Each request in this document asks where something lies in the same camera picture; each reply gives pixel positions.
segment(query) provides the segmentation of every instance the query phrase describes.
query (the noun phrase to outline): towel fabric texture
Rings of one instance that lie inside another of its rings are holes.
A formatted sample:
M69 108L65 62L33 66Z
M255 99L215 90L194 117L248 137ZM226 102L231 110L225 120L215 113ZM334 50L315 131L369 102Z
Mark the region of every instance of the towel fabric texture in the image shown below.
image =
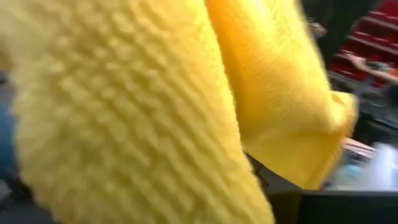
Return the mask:
M316 189L355 120L294 0L13 0L22 178L66 224L272 223L242 150Z

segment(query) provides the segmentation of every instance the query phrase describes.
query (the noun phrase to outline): microfiber towel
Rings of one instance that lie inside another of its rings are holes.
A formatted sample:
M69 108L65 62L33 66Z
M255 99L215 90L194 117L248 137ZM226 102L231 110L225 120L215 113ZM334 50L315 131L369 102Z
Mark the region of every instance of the microfiber towel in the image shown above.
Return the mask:
M65 224L273 223L351 132L293 0L3 1L21 176Z

